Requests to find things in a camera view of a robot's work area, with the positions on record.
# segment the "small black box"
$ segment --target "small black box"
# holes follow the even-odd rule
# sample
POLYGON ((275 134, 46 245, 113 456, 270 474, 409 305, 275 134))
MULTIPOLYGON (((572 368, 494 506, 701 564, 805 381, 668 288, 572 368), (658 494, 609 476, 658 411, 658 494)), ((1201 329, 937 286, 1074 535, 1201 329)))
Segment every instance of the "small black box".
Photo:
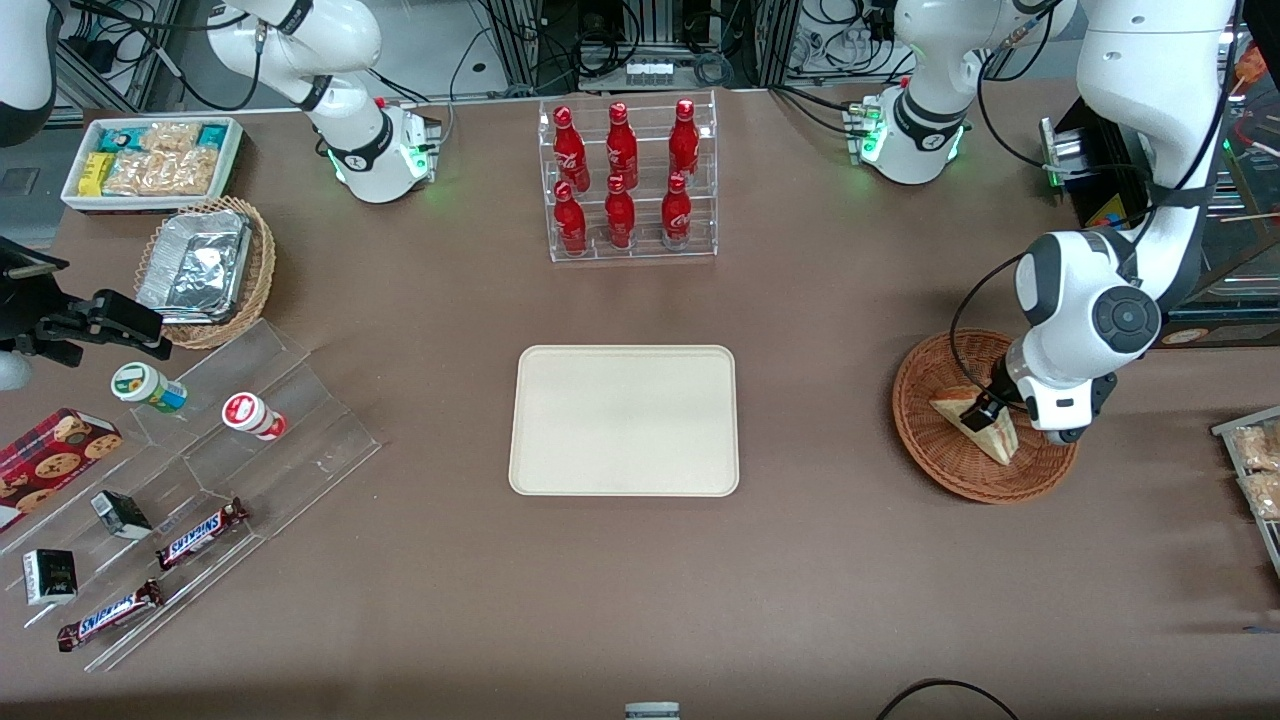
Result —
POLYGON ((151 523, 147 521, 138 503, 127 495, 105 489, 93 496, 90 501, 99 519, 106 525, 106 532, 118 538, 142 539, 151 534, 151 523))
POLYGON ((61 605, 76 600, 76 559, 69 550, 32 550, 22 556, 27 605, 61 605))

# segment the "acrylic bottle rack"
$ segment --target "acrylic bottle rack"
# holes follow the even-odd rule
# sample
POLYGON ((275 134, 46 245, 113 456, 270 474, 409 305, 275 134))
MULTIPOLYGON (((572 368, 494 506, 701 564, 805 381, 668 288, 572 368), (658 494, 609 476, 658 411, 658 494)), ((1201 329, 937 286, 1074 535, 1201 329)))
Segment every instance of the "acrylic bottle rack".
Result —
POLYGON ((632 246, 618 250, 609 242, 604 200, 609 161, 604 141, 609 135, 609 102, 617 97, 580 97, 544 101, 539 106, 538 150, 541 160, 543 204, 547 209, 547 237, 553 263, 575 260, 678 259, 716 255, 719 247, 717 217, 717 127, 716 96, 712 92, 637 94, 623 96, 631 129, 636 133, 640 161, 640 183, 631 191, 636 206, 636 228, 632 246), (694 101, 694 124, 698 126, 698 173, 689 179, 687 192, 692 204, 689 218, 689 245, 681 251, 668 250, 662 242, 662 199, 667 193, 671 158, 667 141, 676 123, 676 101, 694 101), (573 113, 573 126, 586 145, 586 165, 591 186, 576 195, 586 214, 586 252, 564 251, 556 229, 556 197, 553 187, 559 178, 556 164, 556 126, 552 111, 564 105, 573 113))

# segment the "cookie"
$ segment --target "cookie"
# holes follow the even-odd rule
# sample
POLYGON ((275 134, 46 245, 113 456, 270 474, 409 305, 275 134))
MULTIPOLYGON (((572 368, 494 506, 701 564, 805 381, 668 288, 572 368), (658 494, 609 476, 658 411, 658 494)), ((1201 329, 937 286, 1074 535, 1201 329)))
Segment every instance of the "cookie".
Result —
POLYGON ((88 423, 74 415, 68 415, 54 425, 54 439, 79 445, 88 437, 90 430, 92 428, 88 427, 88 423))
POLYGON ((50 455, 41 460, 40 465, 36 465, 36 477, 44 479, 60 478, 76 468, 79 468, 79 455, 74 452, 59 452, 58 455, 50 455))
POLYGON ((84 457, 90 460, 101 460, 106 457, 113 450, 120 447, 120 436, 111 433, 109 436, 102 436, 93 442, 84 446, 84 457))
POLYGON ((24 495, 14 507, 18 509, 18 512, 35 512, 54 492, 51 489, 37 489, 31 495, 24 495))

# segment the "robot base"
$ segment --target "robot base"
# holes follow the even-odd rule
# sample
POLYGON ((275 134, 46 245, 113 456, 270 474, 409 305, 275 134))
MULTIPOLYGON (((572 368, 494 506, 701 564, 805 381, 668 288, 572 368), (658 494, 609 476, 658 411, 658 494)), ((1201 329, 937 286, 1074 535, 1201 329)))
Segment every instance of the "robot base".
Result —
POLYGON ((421 115, 399 108, 383 111, 392 120, 392 142, 372 167, 355 172, 329 154, 338 179, 365 202, 390 202, 419 183, 434 181, 440 155, 438 126, 428 128, 421 115))
POLYGON ((922 151, 893 119, 893 102, 901 94, 901 87, 890 87, 881 95, 864 97, 856 114, 847 110, 842 113, 845 129, 867 133, 865 137, 849 138, 849 159, 855 165, 876 168, 893 182, 924 184, 942 174, 947 163, 959 154, 964 128, 956 131, 950 149, 922 151))

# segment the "aluminum foil container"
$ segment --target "aluminum foil container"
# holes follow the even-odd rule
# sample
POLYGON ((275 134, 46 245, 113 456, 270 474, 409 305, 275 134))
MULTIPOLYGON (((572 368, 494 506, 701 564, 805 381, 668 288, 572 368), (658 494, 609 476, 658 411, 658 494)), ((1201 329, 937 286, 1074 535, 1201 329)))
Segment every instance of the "aluminum foil container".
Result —
POLYGON ((252 220, 233 210, 169 218, 156 236, 138 302, 166 324, 230 320, 252 234, 252 220))

